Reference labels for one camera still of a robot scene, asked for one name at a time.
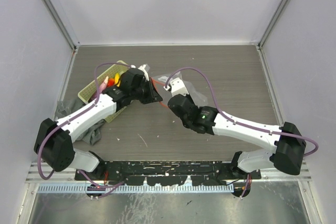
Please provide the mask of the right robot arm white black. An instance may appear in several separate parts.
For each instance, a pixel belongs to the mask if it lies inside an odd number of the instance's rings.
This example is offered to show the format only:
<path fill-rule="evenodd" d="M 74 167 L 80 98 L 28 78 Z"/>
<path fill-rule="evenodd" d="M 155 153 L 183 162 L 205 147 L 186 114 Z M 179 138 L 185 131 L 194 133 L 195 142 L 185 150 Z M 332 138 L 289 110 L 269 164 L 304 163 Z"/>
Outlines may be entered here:
<path fill-rule="evenodd" d="M 190 95 L 175 95 L 167 106 L 185 128 L 196 133 L 233 137 L 260 147 L 257 151 L 234 154 L 229 166 L 233 177 L 246 178 L 266 168 L 276 168 L 289 175 L 300 174 L 306 142 L 294 124 L 267 125 L 223 116 L 216 108 L 197 106 Z"/>

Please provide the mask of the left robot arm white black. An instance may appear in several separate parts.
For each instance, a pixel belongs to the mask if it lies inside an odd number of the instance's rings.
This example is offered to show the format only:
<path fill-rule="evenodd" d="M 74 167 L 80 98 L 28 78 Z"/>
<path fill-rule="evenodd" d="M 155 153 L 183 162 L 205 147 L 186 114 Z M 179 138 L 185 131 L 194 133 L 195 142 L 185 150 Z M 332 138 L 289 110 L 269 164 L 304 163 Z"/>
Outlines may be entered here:
<path fill-rule="evenodd" d="M 148 70 L 148 65 L 130 68 L 121 75 L 119 86 L 107 88 L 81 109 L 56 121 L 45 119 L 34 146 L 39 160 L 45 161 L 54 172 L 74 168 L 84 170 L 93 180 L 101 179 L 105 174 L 103 160 L 93 152 L 75 149 L 73 143 L 91 126 L 118 114 L 132 101 L 142 104 L 162 101 Z"/>

